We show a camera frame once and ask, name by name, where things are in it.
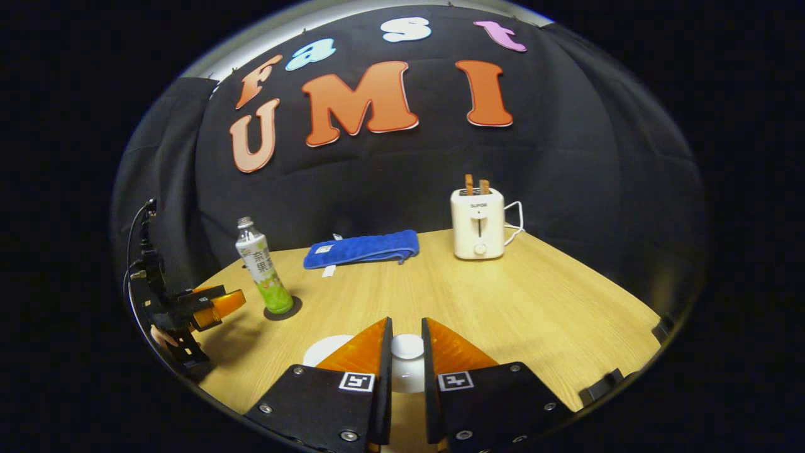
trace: plastic bottle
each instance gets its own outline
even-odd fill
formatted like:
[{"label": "plastic bottle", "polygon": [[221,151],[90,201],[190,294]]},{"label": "plastic bottle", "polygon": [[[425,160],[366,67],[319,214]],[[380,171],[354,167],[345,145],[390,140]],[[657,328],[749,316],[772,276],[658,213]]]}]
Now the plastic bottle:
[{"label": "plastic bottle", "polygon": [[274,269],[266,236],[254,229],[251,217],[239,218],[237,229],[239,237],[235,248],[251,272],[266,308],[272,314],[286,313],[294,306],[294,301]]}]

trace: orange letter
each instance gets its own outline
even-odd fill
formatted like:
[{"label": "orange letter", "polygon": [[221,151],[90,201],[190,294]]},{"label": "orange letter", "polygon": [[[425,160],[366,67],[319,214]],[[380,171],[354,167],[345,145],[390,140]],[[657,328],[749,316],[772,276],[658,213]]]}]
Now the orange letter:
[{"label": "orange letter", "polygon": [[241,100],[237,102],[235,110],[240,109],[248,101],[260,93],[262,87],[257,84],[259,81],[266,81],[268,76],[271,75],[271,65],[277,63],[283,58],[282,55],[277,55],[267,62],[261,64],[257,69],[243,77],[243,90],[241,91]]},{"label": "orange letter", "polygon": [[229,128],[232,134],[232,156],[235,158],[237,169],[244,173],[251,173],[259,170],[267,164],[274,155],[274,109],[277,108],[279,99],[271,99],[257,109],[257,116],[260,118],[260,134],[262,143],[257,152],[249,151],[249,137],[246,127],[251,121],[251,115],[238,119]]},{"label": "orange letter", "polygon": [[514,117],[503,106],[501,86],[497,83],[497,76],[503,74],[500,66],[464,60],[456,63],[456,67],[467,74],[473,95],[473,109],[467,113],[467,121],[476,126],[511,126]]},{"label": "orange letter", "polygon": [[366,124],[370,131],[416,127],[419,118],[408,110],[405,98],[403,73],[406,69],[408,63],[404,61],[372,64],[355,91],[335,74],[317,77],[302,85],[302,91],[310,96],[312,131],[305,141],[308,146],[314,148],[338,140],[341,133],[330,124],[330,112],[350,135],[356,135],[370,103],[372,119]]}]

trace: pink letter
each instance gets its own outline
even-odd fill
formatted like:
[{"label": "pink letter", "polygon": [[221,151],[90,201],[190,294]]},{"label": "pink letter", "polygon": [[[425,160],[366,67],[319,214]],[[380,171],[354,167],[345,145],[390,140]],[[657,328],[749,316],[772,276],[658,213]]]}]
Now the pink letter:
[{"label": "pink letter", "polygon": [[525,52],[526,46],[522,44],[515,43],[511,40],[509,35],[514,35],[514,32],[509,30],[508,28],[503,28],[497,22],[492,22],[491,20],[483,20],[479,22],[473,22],[479,27],[483,27],[487,33],[489,33],[489,37],[494,39],[494,41],[505,48],[510,48],[511,50],[517,52]]}]

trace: black cable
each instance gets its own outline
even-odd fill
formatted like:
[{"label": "black cable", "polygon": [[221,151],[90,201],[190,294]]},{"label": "black cable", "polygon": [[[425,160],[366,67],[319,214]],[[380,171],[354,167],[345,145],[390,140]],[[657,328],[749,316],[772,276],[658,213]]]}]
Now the black cable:
[{"label": "black cable", "polygon": [[152,198],[151,200],[148,200],[146,204],[142,205],[142,208],[140,208],[140,210],[137,211],[137,214],[135,214],[134,218],[131,220],[131,227],[129,228],[129,240],[126,241],[126,273],[123,274],[123,283],[121,288],[124,301],[126,299],[126,280],[129,278],[129,272],[131,271],[131,265],[132,265],[130,261],[131,256],[129,254],[129,252],[131,251],[131,235],[132,233],[134,233],[134,225],[137,223],[137,219],[140,218],[140,214],[142,214],[142,212],[148,207],[148,205],[150,205],[153,202],[153,200],[154,199]]}]

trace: screw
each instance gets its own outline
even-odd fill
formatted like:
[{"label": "screw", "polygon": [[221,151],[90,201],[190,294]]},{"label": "screw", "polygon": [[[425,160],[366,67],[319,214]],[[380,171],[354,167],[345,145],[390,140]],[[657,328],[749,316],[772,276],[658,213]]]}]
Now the screw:
[{"label": "screw", "polygon": [[357,441],[357,434],[353,433],[352,431],[341,431],[341,438],[347,442],[355,442]]}]

